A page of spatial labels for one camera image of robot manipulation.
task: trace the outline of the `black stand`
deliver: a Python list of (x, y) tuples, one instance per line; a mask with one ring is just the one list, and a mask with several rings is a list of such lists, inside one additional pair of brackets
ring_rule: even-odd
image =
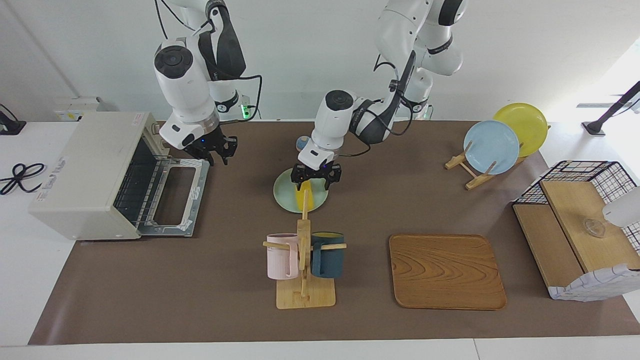
[(0, 135), (18, 135), (26, 124), (26, 121), (11, 121), (10, 124), (3, 124), (7, 130), (0, 130)]
[(602, 116), (598, 120), (592, 122), (583, 122), (582, 126), (591, 135), (604, 136), (604, 132), (602, 131), (602, 124), (604, 124), (605, 121), (609, 120), (609, 118), (611, 118), (616, 112), (618, 112), (618, 110), (622, 109), (622, 107), (639, 92), (640, 81), (632, 86), (628, 92), (625, 92), (625, 94), (622, 95), (615, 104), (611, 105), (611, 107), (604, 114), (602, 114)]

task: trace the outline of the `green light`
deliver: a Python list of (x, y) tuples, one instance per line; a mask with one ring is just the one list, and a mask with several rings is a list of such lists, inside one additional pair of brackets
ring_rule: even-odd
[(247, 108), (245, 105), (240, 105), (240, 108), (242, 109), (242, 116), (245, 119), (248, 119), (251, 117), (251, 112), (249, 111), (249, 108)]

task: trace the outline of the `blue plate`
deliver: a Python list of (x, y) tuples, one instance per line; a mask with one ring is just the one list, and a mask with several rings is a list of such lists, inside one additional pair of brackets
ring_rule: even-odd
[(520, 152), (516, 133), (508, 125), (495, 120), (473, 125), (465, 136), (464, 149), (469, 142), (472, 144), (467, 151), (467, 161), (474, 169), (484, 173), (494, 161), (497, 162), (489, 171), (490, 175), (511, 169)]

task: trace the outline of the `black wire basket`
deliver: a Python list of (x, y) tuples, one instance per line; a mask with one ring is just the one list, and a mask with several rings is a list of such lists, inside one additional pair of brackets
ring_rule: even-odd
[[(589, 181), (606, 204), (628, 193), (637, 185), (617, 161), (572, 161), (555, 164), (541, 175), (513, 204), (548, 204), (541, 181)], [(634, 249), (640, 253), (640, 222), (624, 227)]]

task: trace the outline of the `yellow plate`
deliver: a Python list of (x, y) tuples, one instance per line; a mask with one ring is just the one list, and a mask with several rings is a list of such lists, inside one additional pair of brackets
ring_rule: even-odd
[(533, 105), (524, 102), (509, 104), (498, 110), (493, 119), (507, 124), (516, 133), (521, 145), (518, 157), (538, 151), (547, 139), (547, 120)]

